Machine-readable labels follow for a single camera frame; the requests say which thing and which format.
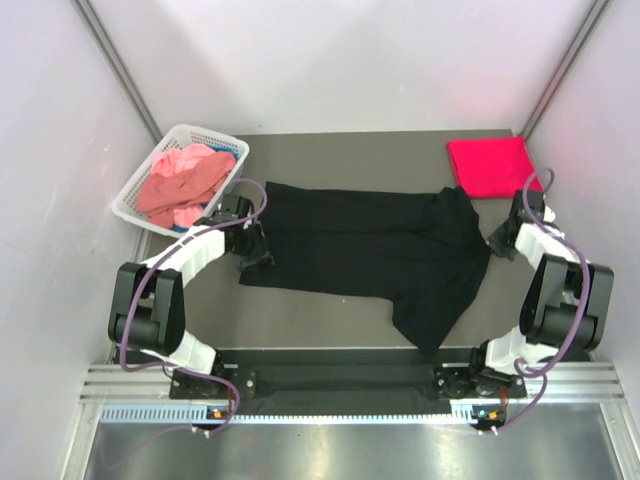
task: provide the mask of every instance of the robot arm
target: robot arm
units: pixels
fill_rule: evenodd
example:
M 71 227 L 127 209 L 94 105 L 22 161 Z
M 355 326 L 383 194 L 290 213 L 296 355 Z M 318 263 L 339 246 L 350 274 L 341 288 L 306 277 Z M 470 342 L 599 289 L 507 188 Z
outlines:
M 141 264 L 125 263 L 116 277 L 109 317 L 109 338 L 120 343 L 131 301 L 140 280 L 176 245 L 182 248 L 155 272 L 140 301 L 129 335 L 129 345 L 148 355 L 211 374 L 222 360 L 210 346 L 201 343 L 185 328 L 184 287 L 208 264 L 232 253 L 238 270 L 272 264 L 262 227 L 258 221 L 221 230 L 212 226 L 247 217 L 253 212 L 250 200 L 224 195 L 211 217 L 198 220 L 189 231 L 165 251 Z
M 545 207 L 541 193 L 529 192 L 530 204 L 545 222 L 555 214 Z M 499 256 L 526 257 L 536 270 L 520 312 L 520 324 L 503 337 L 485 342 L 475 352 L 475 373 L 494 381 L 515 378 L 514 362 L 523 358 L 534 364 L 554 356 L 573 322 L 580 301 L 582 272 L 576 254 L 558 241 L 564 234 L 553 224 L 544 232 L 530 223 L 522 206 L 522 193 L 514 197 L 509 219 L 489 237 L 489 245 Z M 591 351 L 602 339 L 613 287 L 613 272 L 601 265 L 589 264 L 591 276 L 587 309 L 572 348 Z

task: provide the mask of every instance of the metal floor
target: metal floor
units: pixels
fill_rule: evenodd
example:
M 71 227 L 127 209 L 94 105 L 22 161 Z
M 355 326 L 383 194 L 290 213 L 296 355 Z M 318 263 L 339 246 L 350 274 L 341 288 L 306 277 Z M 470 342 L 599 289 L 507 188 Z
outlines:
M 330 133 L 248 136 L 244 176 L 303 188 L 437 192 L 455 186 L 446 143 L 509 131 Z M 248 186 L 239 192 L 258 201 Z M 477 200 L 480 228 L 501 224 L 510 200 Z M 173 239 L 154 235 L 150 254 Z M 238 285 L 231 258 L 200 273 L 186 288 L 187 328 L 214 347 L 396 347 L 411 344 L 391 324 L 391 302 Z M 533 277 L 523 258 L 492 258 L 471 307 L 445 340 L 478 345 L 517 324 Z
M 116 463 L 166 427 L 102 424 L 96 445 Z M 96 448 L 87 479 L 622 479 L 598 405 L 541 405 L 498 437 L 466 425 L 243 425 L 210 440 L 171 432 L 112 472 Z

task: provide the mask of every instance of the red towel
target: red towel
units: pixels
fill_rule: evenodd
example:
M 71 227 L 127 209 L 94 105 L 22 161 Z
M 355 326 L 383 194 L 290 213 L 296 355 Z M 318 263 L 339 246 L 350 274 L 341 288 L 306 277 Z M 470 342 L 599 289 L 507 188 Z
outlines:
M 235 163 L 230 153 L 216 152 L 200 160 L 195 167 L 171 177 L 153 173 L 140 189 L 138 210 L 149 216 L 149 222 L 172 228 L 174 209 L 209 203 Z
M 534 172 L 522 136 L 453 140 L 447 149 L 458 185 L 472 198 L 511 198 Z M 538 179 L 531 190 L 543 191 Z

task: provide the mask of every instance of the laundry basket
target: laundry basket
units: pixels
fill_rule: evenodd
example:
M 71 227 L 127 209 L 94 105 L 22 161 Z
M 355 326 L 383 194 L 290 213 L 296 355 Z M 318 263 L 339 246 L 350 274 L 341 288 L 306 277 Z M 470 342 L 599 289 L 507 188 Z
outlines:
M 111 204 L 113 213 L 127 222 L 146 228 L 152 232 L 170 237 L 181 237 L 183 235 L 181 232 L 149 223 L 147 221 L 147 215 L 138 211 L 138 194 L 144 182 L 149 178 L 149 175 L 151 175 L 151 159 L 157 152 L 166 152 L 171 148 L 184 148 L 192 143 L 203 143 L 214 149 L 215 147 L 224 147 L 225 149 L 232 150 L 237 157 L 236 166 L 222 184 L 222 187 L 216 192 L 211 202 L 209 202 L 207 208 L 205 208 L 205 211 L 210 213 L 212 210 L 210 207 L 215 205 L 225 192 L 233 188 L 233 186 L 229 186 L 229 183 L 236 178 L 240 178 L 242 175 L 244 161 L 249 154 L 249 145 L 242 140 L 224 135 L 223 133 L 184 124 L 173 127 L 160 141 L 158 146 L 153 149 L 145 161 L 142 162 L 140 168 L 136 170 Z

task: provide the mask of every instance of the black garment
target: black garment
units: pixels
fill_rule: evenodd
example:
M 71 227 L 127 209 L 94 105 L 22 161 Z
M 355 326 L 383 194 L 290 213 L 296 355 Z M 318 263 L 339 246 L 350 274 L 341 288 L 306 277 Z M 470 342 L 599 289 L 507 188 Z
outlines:
M 244 272 L 241 284 L 387 298 L 395 327 L 435 355 L 489 262 L 464 190 L 303 190 L 271 182 L 266 189 L 260 220 L 276 266 Z

